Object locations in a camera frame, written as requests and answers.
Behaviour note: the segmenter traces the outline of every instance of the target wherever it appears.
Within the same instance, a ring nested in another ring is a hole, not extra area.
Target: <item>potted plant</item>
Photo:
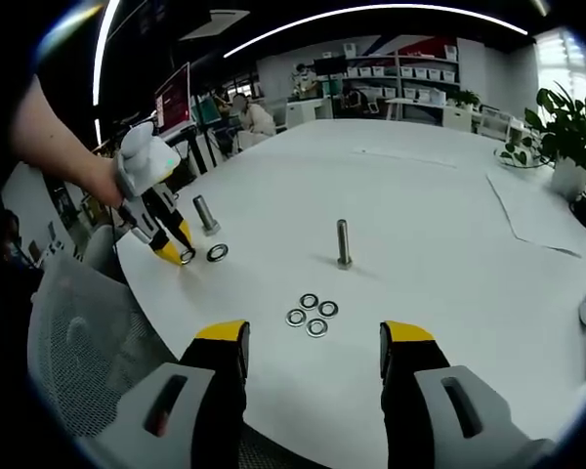
[[[469,112],[480,105],[480,97],[470,90],[449,91],[447,97],[456,104],[456,107],[466,109]]]
[[[551,189],[573,201],[586,189],[586,99],[574,101],[558,86],[561,93],[542,88],[536,95],[536,102],[552,120],[543,123],[536,112],[526,108],[525,122],[532,136],[522,139],[524,149],[507,144],[500,156],[523,167],[527,165],[528,152],[536,158],[537,165],[555,162]]]

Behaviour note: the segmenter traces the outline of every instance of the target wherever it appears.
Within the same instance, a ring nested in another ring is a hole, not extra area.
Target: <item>ceiling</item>
[[[395,37],[400,34],[459,36],[483,42],[502,52],[511,52],[532,41],[530,36],[462,15],[421,10],[377,10],[311,21],[260,41],[228,59],[223,58],[230,49],[292,21],[378,3],[399,1],[121,0],[106,45],[100,107],[93,109],[90,102],[93,56],[102,13],[81,27],[47,60],[42,83],[51,103],[58,108],[59,116],[93,147],[96,143],[94,117],[102,119],[103,137],[108,137],[115,130],[113,121],[137,111],[149,113],[153,108],[154,90],[174,69],[186,62],[191,62],[191,86],[195,92],[200,86],[216,84],[248,69],[263,57],[333,39],[361,35]],[[489,15],[526,29],[530,35],[550,29],[560,17],[550,15],[543,18],[530,0],[434,0],[429,3]],[[161,5],[169,15],[158,23],[164,16]],[[143,14],[144,8],[149,8],[148,14]],[[247,10],[250,15],[218,36],[177,40],[204,23],[210,9]],[[151,29],[148,29],[148,22],[153,25]]]

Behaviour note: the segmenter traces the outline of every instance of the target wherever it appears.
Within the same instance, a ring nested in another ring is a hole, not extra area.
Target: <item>metal bolt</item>
[[[339,259],[337,265],[339,269],[345,271],[352,266],[350,242],[348,241],[348,222],[345,220],[336,222],[336,235],[339,238]]]
[[[195,205],[195,210],[197,210],[197,214],[204,224],[202,227],[204,234],[211,236],[218,232],[220,229],[219,223],[213,218],[213,215],[211,215],[211,211],[208,209],[208,205],[206,205],[206,200],[204,200],[204,197],[201,195],[195,197],[193,199],[193,205]]]

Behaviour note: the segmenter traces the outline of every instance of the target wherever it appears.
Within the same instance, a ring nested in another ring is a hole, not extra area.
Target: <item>white pot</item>
[[[586,189],[586,170],[570,158],[559,159],[551,180],[551,190],[573,202]]]

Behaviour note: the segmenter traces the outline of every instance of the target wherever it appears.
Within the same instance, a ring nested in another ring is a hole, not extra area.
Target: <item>human hand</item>
[[[104,205],[119,208],[124,197],[115,182],[112,159],[93,155],[81,187]]]

